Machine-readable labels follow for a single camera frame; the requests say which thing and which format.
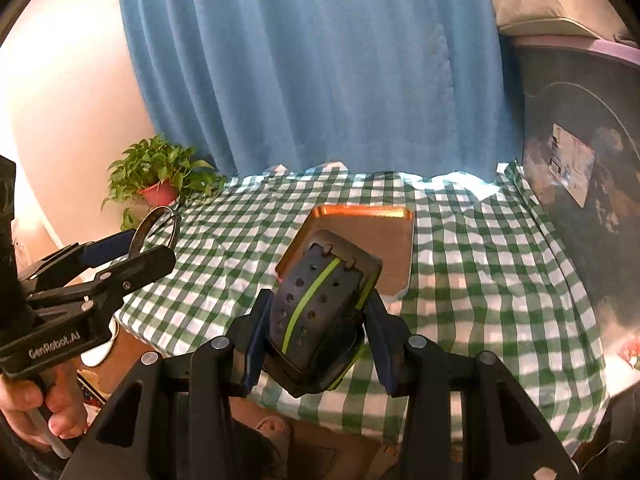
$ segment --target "silver bolt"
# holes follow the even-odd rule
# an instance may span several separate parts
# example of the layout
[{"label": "silver bolt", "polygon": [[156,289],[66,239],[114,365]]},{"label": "silver bolt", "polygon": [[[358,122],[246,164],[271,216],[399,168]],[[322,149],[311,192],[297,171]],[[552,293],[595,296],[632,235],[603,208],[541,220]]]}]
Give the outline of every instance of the silver bolt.
[{"label": "silver bolt", "polygon": [[427,346],[427,338],[418,334],[412,335],[409,337],[409,346],[414,348],[424,348]]},{"label": "silver bolt", "polygon": [[487,350],[484,350],[478,354],[478,359],[480,359],[481,363],[491,366],[495,364],[497,357],[493,352],[488,352]]},{"label": "silver bolt", "polygon": [[231,341],[229,341],[229,338],[225,335],[219,335],[211,340],[211,346],[216,350],[222,350],[228,347],[230,343]]},{"label": "silver bolt", "polygon": [[142,354],[140,361],[143,365],[149,366],[158,361],[158,354],[156,352],[146,352]]}]

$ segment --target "white wall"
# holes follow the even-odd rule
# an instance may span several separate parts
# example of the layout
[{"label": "white wall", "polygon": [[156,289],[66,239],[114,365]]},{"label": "white wall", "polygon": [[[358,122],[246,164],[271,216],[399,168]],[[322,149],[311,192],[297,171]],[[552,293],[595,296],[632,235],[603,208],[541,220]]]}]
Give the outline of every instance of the white wall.
[{"label": "white wall", "polygon": [[2,64],[17,153],[54,234],[68,244],[116,232],[122,206],[100,213],[106,168],[154,133],[118,0],[32,0]]}]

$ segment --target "baking tray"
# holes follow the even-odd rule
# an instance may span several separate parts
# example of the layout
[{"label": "baking tray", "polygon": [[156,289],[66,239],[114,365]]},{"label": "baking tray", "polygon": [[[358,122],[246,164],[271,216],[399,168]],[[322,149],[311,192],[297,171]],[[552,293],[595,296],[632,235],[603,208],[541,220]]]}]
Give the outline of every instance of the baking tray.
[{"label": "baking tray", "polygon": [[414,212],[397,206],[320,205],[311,210],[278,264],[280,281],[299,261],[312,235],[327,229],[382,260],[376,289],[384,296],[403,294],[409,284],[414,247]]}]

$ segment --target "checkered tablecloth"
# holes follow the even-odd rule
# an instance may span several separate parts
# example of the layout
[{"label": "checkered tablecloth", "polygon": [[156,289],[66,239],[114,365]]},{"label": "checkered tablecloth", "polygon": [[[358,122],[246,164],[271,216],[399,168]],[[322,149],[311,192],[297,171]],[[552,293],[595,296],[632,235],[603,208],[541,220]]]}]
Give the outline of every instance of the checkered tablecloth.
[{"label": "checkered tablecloth", "polygon": [[[484,200],[449,180],[340,168],[233,179],[213,200],[183,206],[174,272],[126,301],[118,320],[164,354],[182,354],[247,313],[311,209],[323,203],[415,211],[407,292],[383,298],[413,332],[445,350],[498,354],[568,452],[589,440],[607,403],[598,328],[582,282],[519,168]],[[164,243],[170,224],[150,245]],[[259,404],[338,431],[401,437],[406,399],[390,399],[369,349],[337,390],[293,399],[264,373]],[[452,398],[454,437],[460,400]]]}]

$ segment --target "blue curtain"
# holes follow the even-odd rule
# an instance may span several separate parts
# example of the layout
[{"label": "blue curtain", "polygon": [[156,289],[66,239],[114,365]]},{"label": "blue curtain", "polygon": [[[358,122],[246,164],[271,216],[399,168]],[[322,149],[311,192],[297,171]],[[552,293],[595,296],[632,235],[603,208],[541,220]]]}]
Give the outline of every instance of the blue curtain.
[{"label": "blue curtain", "polygon": [[491,0],[120,5],[156,129],[225,174],[340,160],[493,180],[521,154]]}]

